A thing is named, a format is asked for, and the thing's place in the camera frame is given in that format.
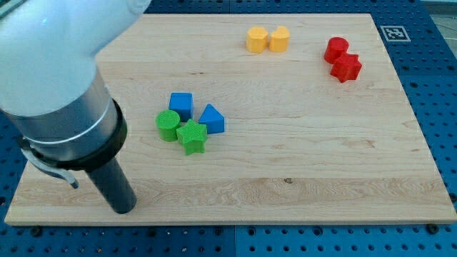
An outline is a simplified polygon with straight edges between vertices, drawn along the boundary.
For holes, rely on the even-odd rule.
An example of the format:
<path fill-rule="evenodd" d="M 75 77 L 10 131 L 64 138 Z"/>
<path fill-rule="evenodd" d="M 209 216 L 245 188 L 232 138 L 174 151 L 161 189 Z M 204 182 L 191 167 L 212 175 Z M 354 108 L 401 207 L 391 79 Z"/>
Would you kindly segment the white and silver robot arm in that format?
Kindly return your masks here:
<path fill-rule="evenodd" d="M 149 0 L 26 0 L 1 5 L 1 110 L 32 147 L 72 161 L 103 146 L 116 108 L 96 55 Z"/>

